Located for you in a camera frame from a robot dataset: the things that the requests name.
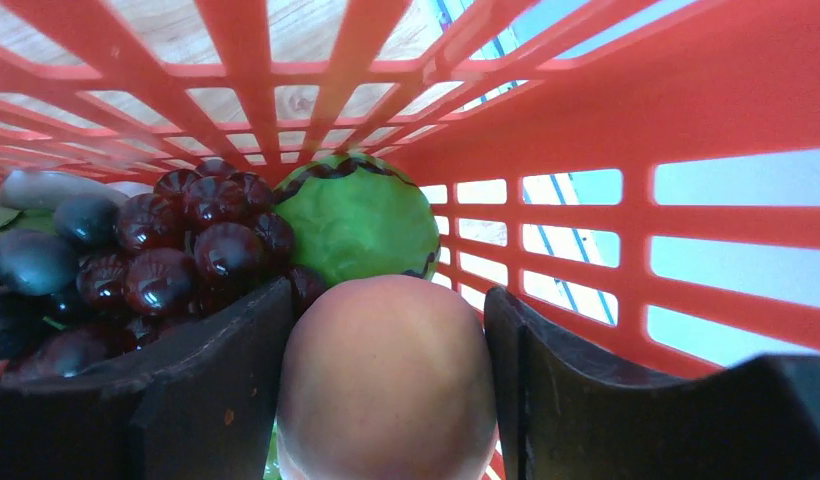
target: wooden surface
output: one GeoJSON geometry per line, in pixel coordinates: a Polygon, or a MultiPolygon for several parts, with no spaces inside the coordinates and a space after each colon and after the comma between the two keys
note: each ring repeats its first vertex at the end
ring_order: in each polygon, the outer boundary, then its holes
{"type": "MultiPolygon", "coordinates": [[[[108,0],[136,35],[162,62],[173,64],[217,64],[218,53],[204,22],[191,0],[108,0]]],[[[271,0],[268,2],[271,54],[274,62],[324,61],[330,57],[347,0],[271,0]]],[[[429,5],[429,0],[414,0],[404,18],[381,50],[379,60],[408,60],[419,57],[441,35],[441,27],[429,5]]],[[[0,5],[0,46],[26,60],[43,65],[83,65],[83,61],[42,35],[30,25],[0,5]]],[[[425,106],[460,82],[437,84],[408,105],[401,114],[421,111],[425,106]]],[[[368,114],[392,84],[364,84],[352,95],[342,116],[362,117],[368,114]]],[[[149,126],[171,126],[171,122],[141,103],[129,92],[90,92],[98,99],[125,112],[149,126]]],[[[248,119],[234,92],[227,88],[192,89],[189,94],[218,123],[246,122],[248,119]]],[[[307,119],[312,115],[318,87],[288,85],[275,88],[278,119],[307,119]]],[[[0,92],[0,99],[47,115],[79,128],[99,128],[87,119],[58,109],[35,98],[16,92],[0,92]]],[[[0,128],[19,131],[14,125],[0,122],[0,128]]],[[[381,138],[390,128],[379,129],[370,139],[381,138]]],[[[333,130],[325,143],[341,142],[352,130],[333,130]]],[[[283,132],[282,145],[298,145],[303,132],[283,132]]],[[[230,136],[238,148],[256,147],[251,134],[230,136]]],[[[204,147],[189,137],[171,140],[195,152],[204,147]]],[[[150,154],[160,153],[148,145],[128,142],[150,154]]],[[[295,161],[297,154],[284,154],[281,161],[295,161]]],[[[149,158],[136,158],[146,161],[149,158]]]]}

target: blue stripe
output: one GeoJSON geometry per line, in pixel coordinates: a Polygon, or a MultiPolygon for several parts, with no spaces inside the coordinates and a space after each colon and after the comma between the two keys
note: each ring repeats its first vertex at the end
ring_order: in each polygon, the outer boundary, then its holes
{"type": "MultiPolygon", "coordinates": [[[[551,180],[551,184],[554,186],[554,191],[557,193],[557,198],[560,199],[560,203],[566,205],[566,200],[563,197],[563,190],[560,189],[560,184],[557,183],[557,179],[554,178],[554,175],[549,175],[548,178],[551,180]]],[[[587,255],[587,249],[584,247],[584,242],[581,240],[581,236],[578,235],[578,230],[574,228],[569,229],[572,232],[572,235],[575,236],[575,243],[578,244],[578,250],[581,251],[581,257],[584,259],[585,262],[590,261],[589,255],[587,255]]],[[[607,299],[604,296],[604,292],[601,290],[596,290],[598,292],[598,298],[601,301],[601,306],[604,309],[604,314],[607,315],[607,323],[611,325],[616,325],[616,322],[613,320],[613,315],[610,313],[610,307],[607,305],[607,299]]]]}

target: plastic fruit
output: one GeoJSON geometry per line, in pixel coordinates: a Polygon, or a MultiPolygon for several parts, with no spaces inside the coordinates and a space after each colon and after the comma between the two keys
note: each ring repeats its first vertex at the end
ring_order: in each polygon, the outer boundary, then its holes
{"type": "Polygon", "coordinates": [[[277,421],[284,464],[310,480],[481,478],[496,410],[477,313],[407,275],[328,290],[287,342],[277,421]]]}
{"type": "Polygon", "coordinates": [[[186,168],[172,170],[157,180],[157,184],[154,186],[154,193],[180,199],[183,197],[186,189],[189,188],[195,180],[200,178],[201,174],[194,170],[186,168]]]}
{"type": "Polygon", "coordinates": [[[0,360],[13,358],[44,340],[50,327],[35,301],[22,295],[0,297],[0,360]]]}
{"type": "Polygon", "coordinates": [[[243,281],[263,265],[263,245],[248,227],[218,223],[198,235],[194,257],[207,281],[243,281]]]}
{"type": "Polygon", "coordinates": [[[151,250],[133,259],[124,282],[127,303],[142,315],[186,311],[198,288],[195,262],[172,248],[151,250]]]}
{"type": "Polygon", "coordinates": [[[197,180],[183,196],[183,212],[198,231],[216,223],[240,221],[245,215],[245,207],[245,192],[222,177],[197,180]]]}
{"type": "Polygon", "coordinates": [[[97,253],[83,264],[75,285],[80,296],[98,310],[122,310],[127,306],[124,281],[131,257],[119,250],[97,253]]]}
{"type": "Polygon", "coordinates": [[[97,318],[98,312],[83,300],[75,282],[41,300],[43,313],[63,325],[82,325],[97,318]]]}
{"type": "Polygon", "coordinates": [[[211,158],[208,160],[204,160],[204,163],[198,165],[195,168],[195,171],[204,177],[224,177],[227,178],[231,174],[238,172],[239,170],[236,169],[233,165],[225,162],[220,158],[211,158]]]}
{"type": "Polygon", "coordinates": [[[297,236],[292,260],[329,286],[386,274],[430,279],[439,232],[409,177],[369,155],[333,155],[292,172],[275,189],[275,213],[297,236]]]}
{"type": "Polygon", "coordinates": [[[134,255],[155,248],[182,248],[185,233],[177,203],[163,195],[137,195],[119,210],[116,235],[122,248],[134,255]]]}
{"type": "Polygon", "coordinates": [[[121,328],[93,323],[65,330],[27,358],[10,362],[1,382],[73,377],[90,366],[136,350],[136,339],[121,328]]]}
{"type": "Polygon", "coordinates": [[[274,207],[272,187],[256,173],[236,172],[228,180],[239,185],[245,192],[248,213],[270,212],[274,207]]]}
{"type": "Polygon", "coordinates": [[[80,194],[66,198],[54,211],[54,230],[72,245],[85,249],[115,241],[118,206],[110,198],[80,194]]]}
{"type": "Polygon", "coordinates": [[[318,272],[304,265],[293,265],[284,275],[292,290],[292,313],[301,317],[328,290],[318,272]]]}
{"type": "Polygon", "coordinates": [[[31,230],[29,228],[14,228],[0,234],[0,253],[4,248],[18,243],[21,238],[30,234],[42,235],[42,232],[38,230],[31,230]]]}
{"type": "Polygon", "coordinates": [[[259,213],[248,222],[263,242],[267,266],[277,270],[289,263],[295,249],[295,232],[289,223],[274,213],[259,213]]]}
{"type": "Polygon", "coordinates": [[[77,263],[77,253],[65,240],[30,233],[1,248],[0,282],[23,295],[49,295],[74,280],[77,263]]]}

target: grape cluster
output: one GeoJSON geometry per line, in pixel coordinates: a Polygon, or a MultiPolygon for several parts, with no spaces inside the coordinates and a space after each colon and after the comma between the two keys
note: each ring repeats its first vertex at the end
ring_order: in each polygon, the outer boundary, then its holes
{"type": "Polygon", "coordinates": [[[271,187],[222,160],[164,174],[121,207],[65,199],[57,235],[0,236],[0,381],[73,376],[200,321],[278,276],[300,316],[326,289],[291,264],[271,187]]]}

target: green fruit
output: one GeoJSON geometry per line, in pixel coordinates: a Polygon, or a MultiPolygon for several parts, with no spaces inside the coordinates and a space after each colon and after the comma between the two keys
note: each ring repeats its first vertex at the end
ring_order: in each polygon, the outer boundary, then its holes
{"type": "Polygon", "coordinates": [[[292,172],[276,212],[295,230],[292,261],[329,286],[387,274],[430,279],[439,232],[427,198],[402,172],[369,155],[333,155],[292,172]]]}

